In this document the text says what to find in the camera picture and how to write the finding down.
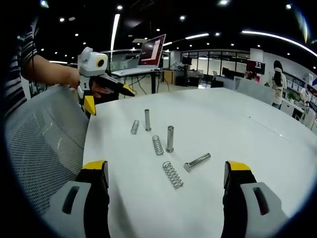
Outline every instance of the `monitor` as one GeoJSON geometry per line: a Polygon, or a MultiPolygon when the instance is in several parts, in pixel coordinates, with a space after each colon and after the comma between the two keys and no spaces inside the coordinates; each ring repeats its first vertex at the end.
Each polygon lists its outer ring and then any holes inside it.
{"type": "Polygon", "coordinates": [[[183,64],[189,64],[189,65],[191,65],[191,64],[192,64],[192,58],[190,58],[190,57],[183,57],[183,58],[182,58],[182,63],[183,63],[183,64]]]}
{"type": "Polygon", "coordinates": [[[234,76],[241,77],[241,78],[244,77],[244,73],[240,73],[240,72],[237,72],[237,71],[232,71],[232,70],[229,70],[228,68],[225,68],[225,67],[222,68],[222,74],[225,77],[231,78],[231,79],[234,79],[234,76]]]}
{"type": "Polygon", "coordinates": [[[166,35],[150,39],[142,44],[139,66],[159,66],[166,35]]]}
{"type": "Polygon", "coordinates": [[[255,61],[248,59],[247,61],[247,71],[259,73],[259,74],[265,74],[265,63],[261,61],[255,61]]]}

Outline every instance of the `floor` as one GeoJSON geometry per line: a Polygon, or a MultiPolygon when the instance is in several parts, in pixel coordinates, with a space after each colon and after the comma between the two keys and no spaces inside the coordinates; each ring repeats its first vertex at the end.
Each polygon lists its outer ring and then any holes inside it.
{"type": "MultiPolygon", "coordinates": [[[[156,79],[156,91],[158,93],[166,93],[166,92],[174,92],[179,90],[189,90],[189,89],[197,89],[197,87],[183,87],[183,86],[176,86],[176,85],[168,85],[166,82],[159,82],[159,79],[156,79]]],[[[139,82],[137,81],[136,77],[127,77],[125,84],[128,84],[135,92],[136,97],[144,96],[146,94],[151,94],[151,78],[149,76],[146,76],[142,79],[142,77],[139,77],[139,82]]],[[[207,88],[210,87],[210,85],[205,83],[200,83],[198,88],[207,88]]],[[[119,95],[119,99],[123,99],[125,96],[119,95]]]]}

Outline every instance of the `hand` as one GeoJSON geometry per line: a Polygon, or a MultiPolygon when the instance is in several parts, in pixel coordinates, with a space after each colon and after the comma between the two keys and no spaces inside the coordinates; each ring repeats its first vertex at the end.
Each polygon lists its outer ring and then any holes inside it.
{"type": "MultiPolygon", "coordinates": [[[[71,67],[69,67],[68,70],[69,70],[68,84],[72,88],[77,89],[78,85],[79,85],[79,81],[80,81],[79,71],[78,71],[78,69],[71,68],[71,67]]],[[[101,95],[100,95],[101,93],[103,93],[103,94],[111,93],[110,90],[108,90],[106,88],[102,88],[96,82],[92,83],[91,91],[93,92],[93,96],[96,97],[96,98],[100,98],[101,97],[101,95]]]]}
{"type": "Polygon", "coordinates": [[[91,86],[91,90],[93,92],[93,96],[96,98],[101,98],[100,93],[103,94],[109,94],[111,93],[109,89],[107,88],[102,88],[101,86],[99,86],[96,82],[93,81],[92,86],[91,86]]]}

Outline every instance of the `laptop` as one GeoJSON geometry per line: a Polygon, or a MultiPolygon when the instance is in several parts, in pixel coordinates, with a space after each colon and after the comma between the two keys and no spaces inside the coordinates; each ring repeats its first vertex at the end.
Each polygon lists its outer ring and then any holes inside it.
{"type": "Polygon", "coordinates": [[[139,63],[136,68],[118,70],[111,74],[118,77],[126,77],[159,70],[159,61],[162,55],[165,37],[166,34],[150,39],[142,44],[139,63]]]}

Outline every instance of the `laptop screen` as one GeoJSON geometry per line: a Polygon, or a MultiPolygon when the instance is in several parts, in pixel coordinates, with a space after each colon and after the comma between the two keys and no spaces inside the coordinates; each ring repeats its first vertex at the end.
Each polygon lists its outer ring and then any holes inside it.
{"type": "Polygon", "coordinates": [[[139,65],[158,66],[166,35],[155,37],[142,44],[139,65]]]}

